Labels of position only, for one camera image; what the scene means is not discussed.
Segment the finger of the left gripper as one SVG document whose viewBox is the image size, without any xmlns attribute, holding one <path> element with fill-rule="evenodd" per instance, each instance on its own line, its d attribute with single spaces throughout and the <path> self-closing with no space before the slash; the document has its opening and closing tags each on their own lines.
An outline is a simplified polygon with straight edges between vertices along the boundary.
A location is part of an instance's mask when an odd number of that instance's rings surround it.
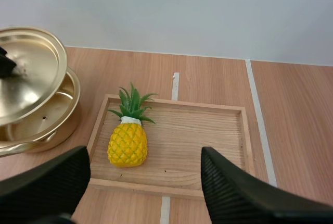
<svg viewBox="0 0 333 224">
<path fill-rule="evenodd" d="M 7 57 L 7 51 L 0 47 L 0 78 L 8 78 L 13 75 L 17 64 Z"/>
</svg>

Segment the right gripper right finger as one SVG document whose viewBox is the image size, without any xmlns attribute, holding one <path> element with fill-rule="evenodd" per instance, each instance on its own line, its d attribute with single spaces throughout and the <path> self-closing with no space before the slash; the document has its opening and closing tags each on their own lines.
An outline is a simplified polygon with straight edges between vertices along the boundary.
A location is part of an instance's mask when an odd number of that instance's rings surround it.
<svg viewBox="0 0 333 224">
<path fill-rule="evenodd" d="M 332 223 L 332 207 L 271 186 L 212 147 L 201 149 L 201 185 L 212 223 Z"/>
</svg>

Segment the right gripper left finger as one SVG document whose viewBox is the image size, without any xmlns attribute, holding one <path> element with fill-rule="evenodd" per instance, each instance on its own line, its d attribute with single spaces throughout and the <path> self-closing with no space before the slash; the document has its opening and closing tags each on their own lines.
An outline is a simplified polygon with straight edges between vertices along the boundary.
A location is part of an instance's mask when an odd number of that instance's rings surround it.
<svg viewBox="0 0 333 224">
<path fill-rule="evenodd" d="M 91 178 L 86 146 L 1 181 L 1 223 L 72 223 Z"/>
</svg>

